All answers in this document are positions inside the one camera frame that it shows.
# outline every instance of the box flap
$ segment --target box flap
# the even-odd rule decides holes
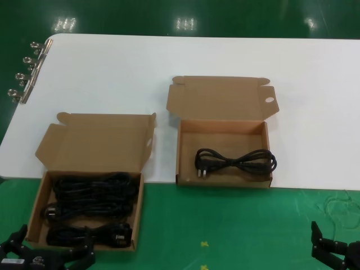
[[[177,76],[167,109],[182,119],[265,120],[279,111],[266,78]]]
[[[48,170],[140,172],[152,150],[156,114],[57,115],[36,151]]]

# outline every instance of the white table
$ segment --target white table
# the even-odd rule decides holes
[[[166,110],[177,75],[266,77],[272,187],[360,190],[360,41],[58,34],[0,147],[0,175],[40,178],[34,153],[56,114],[157,113],[147,182],[175,180],[177,129]]]

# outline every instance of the power cord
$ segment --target power cord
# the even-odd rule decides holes
[[[90,236],[97,244],[126,248],[131,245],[131,235],[128,223],[109,223],[93,229],[61,224],[49,229],[46,242],[52,246],[76,246]]]
[[[98,228],[76,227],[65,221],[79,216],[124,219],[133,210],[138,185],[128,173],[103,177],[67,175],[53,182],[56,202],[42,209],[49,221],[47,244],[76,246],[86,238],[114,248],[130,246],[132,229],[128,223],[111,222]]]
[[[250,162],[263,159],[264,162]],[[195,156],[195,167],[198,170],[197,176],[203,177],[208,173],[224,169],[226,167],[237,167],[250,174],[266,175],[276,169],[275,156],[266,149],[259,149],[250,152],[238,159],[229,159],[216,151],[208,148],[199,149]]]
[[[53,184],[56,202],[43,210],[44,218],[62,222],[84,215],[87,217],[124,218],[133,210],[138,186],[128,173],[106,177],[65,176]]]

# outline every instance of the green floor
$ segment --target green floor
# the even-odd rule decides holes
[[[0,139],[31,41],[55,33],[360,38],[358,0],[0,1]],[[39,181],[0,185],[0,242],[28,221]],[[310,221],[360,240],[359,192],[229,190],[147,184],[136,253],[98,253],[91,269],[328,269],[311,258]],[[209,246],[201,246],[207,241]]]

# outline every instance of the cardboard box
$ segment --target cardboard box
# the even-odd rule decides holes
[[[138,181],[139,193],[133,213],[127,222],[133,229],[131,246],[114,249],[95,245],[95,250],[135,251],[140,228],[144,178],[141,174],[152,150],[156,114],[152,115],[57,115],[62,124],[51,124],[43,137],[36,157],[48,169],[44,173],[31,214],[27,241],[34,247],[46,248],[48,223],[41,210],[56,201],[52,180],[58,176],[103,176],[128,172]],[[75,226],[90,228],[108,223],[108,219],[79,217]]]
[[[227,158],[269,150],[264,120],[279,111],[266,78],[177,76],[167,109],[181,118],[178,128],[176,183],[195,186],[267,188],[272,174],[252,175],[229,167],[206,178],[197,176],[195,155],[210,148]]]

